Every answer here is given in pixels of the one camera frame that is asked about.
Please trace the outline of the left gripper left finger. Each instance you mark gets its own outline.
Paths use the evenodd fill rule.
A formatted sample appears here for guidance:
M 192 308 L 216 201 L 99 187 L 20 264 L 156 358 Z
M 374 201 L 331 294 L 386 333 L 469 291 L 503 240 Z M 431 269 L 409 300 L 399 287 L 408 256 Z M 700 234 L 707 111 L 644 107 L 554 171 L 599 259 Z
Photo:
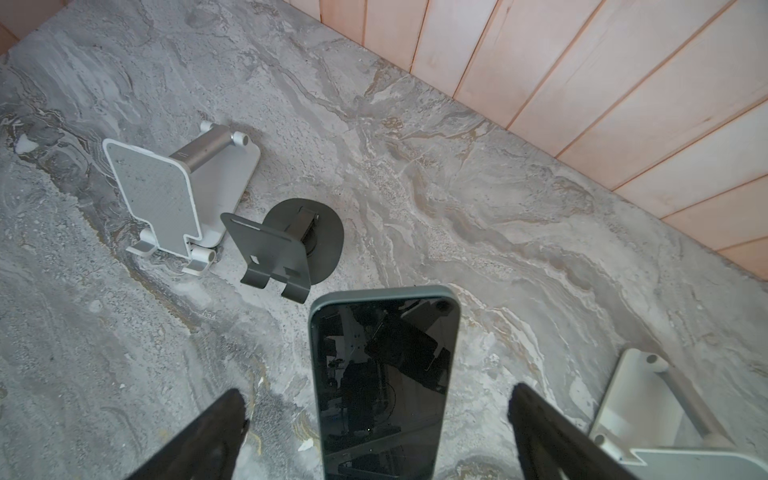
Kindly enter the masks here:
M 248 428 L 245 400 L 229 389 L 129 477 L 230 479 Z

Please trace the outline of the black phone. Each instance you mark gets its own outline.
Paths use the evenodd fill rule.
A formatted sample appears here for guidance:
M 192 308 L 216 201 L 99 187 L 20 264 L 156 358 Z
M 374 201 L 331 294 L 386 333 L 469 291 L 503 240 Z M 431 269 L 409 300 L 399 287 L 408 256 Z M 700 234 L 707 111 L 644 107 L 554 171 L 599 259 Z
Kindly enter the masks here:
M 340 291 L 309 315 L 326 479 L 430 479 L 461 319 L 441 285 Z

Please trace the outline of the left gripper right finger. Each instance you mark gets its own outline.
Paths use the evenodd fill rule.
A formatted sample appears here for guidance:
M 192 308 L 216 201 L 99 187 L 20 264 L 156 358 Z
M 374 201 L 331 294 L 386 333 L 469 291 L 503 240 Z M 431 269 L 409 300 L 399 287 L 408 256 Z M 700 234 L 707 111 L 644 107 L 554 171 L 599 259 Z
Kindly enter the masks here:
M 525 383 L 514 386 L 507 417 L 526 479 L 634 477 Z

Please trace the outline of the grey stand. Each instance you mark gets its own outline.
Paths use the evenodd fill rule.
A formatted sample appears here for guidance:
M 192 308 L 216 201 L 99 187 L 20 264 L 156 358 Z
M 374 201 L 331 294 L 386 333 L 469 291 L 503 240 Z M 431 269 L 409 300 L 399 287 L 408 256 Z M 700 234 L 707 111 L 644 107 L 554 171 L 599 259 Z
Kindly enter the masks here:
M 285 285 L 282 296 L 300 304 L 334 272 L 342 254 L 341 218 L 314 200 L 284 200 L 261 223 L 233 213 L 220 219 L 246 261 L 241 282 L 263 289 L 276 280 Z

